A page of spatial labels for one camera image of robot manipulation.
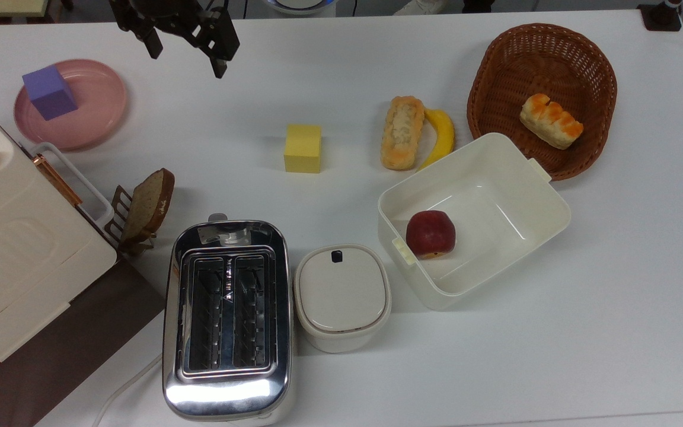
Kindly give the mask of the dark robot gripper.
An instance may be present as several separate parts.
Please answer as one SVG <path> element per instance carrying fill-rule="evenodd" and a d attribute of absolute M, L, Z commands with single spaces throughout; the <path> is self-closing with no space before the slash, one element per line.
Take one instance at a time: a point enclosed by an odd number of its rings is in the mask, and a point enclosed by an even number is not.
<path fill-rule="evenodd" d="M 134 33 L 152 59 L 163 51 L 158 29 L 199 47 L 220 79 L 240 46 L 226 8 L 206 10 L 198 1 L 110 1 L 109 5 L 117 26 Z"/>

